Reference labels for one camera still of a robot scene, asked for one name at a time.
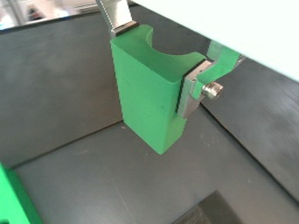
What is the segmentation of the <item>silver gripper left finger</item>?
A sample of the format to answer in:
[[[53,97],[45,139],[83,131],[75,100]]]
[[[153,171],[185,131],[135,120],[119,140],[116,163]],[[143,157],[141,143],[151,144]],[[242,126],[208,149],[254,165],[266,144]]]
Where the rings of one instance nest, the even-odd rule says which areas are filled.
[[[112,38],[139,26],[132,19],[127,0],[96,0],[96,3]]]

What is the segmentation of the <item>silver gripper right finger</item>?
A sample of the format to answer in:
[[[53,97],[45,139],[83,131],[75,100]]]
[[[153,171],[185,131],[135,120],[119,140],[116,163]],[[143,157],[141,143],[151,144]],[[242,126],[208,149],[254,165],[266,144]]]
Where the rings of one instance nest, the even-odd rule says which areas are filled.
[[[181,92],[176,113],[187,118],[199,107],[204,97],[215,100],[223,91],[216,80],[228,74],[244,61],[246,56],[212,40],[207,59],[187,73],[181,81]]]

